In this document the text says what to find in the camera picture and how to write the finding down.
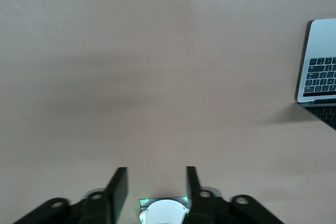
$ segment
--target white round object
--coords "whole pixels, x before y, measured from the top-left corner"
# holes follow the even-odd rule
[[[170,200],[158,200],[140,213],[140,220],[143,224],[181,224],[189,209],[181,203]]]

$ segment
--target black key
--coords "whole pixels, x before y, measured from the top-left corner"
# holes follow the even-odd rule
[[[327,77],[327,72],[320,73],[320,79]]]
[[[310,59],[309,65],[316,65],[317,59]]]
[[[308,73],[307,74],[307,79],[318,79],[319,73]]]
[[[304,89],[305,91],[305,93],[307,93],[307,92],[314,92],[314,87],[305,87],[305,89]]]
[[[327,78],[333,78],[333,77],[334,77],[334,72],[327,73]]]
[[[332,65],[326,65],[325,71],[331,71],[331,69],[332,69]]]
[[[324,71],[324,66],[313,66],[313,67],[308,67],[308,73],[312,73],[312,72],[323,72]]]
[[[324,58],[318,58],[317,65],[323,65],[323,64],[324,64]]]
[[[326,58],[324,64],[331,64],[332,58]]]

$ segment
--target table surface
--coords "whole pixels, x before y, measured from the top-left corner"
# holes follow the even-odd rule
[[[0,219],[74,204],[120,166],[184,196],[185,167],[284,223],[334,223],[336,132],[296,104],[308,21],[334,0],[0,2]]]

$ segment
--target laptop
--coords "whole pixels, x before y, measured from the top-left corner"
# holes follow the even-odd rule
[[[336,130],[336,18],[308,24],[297,101]]]

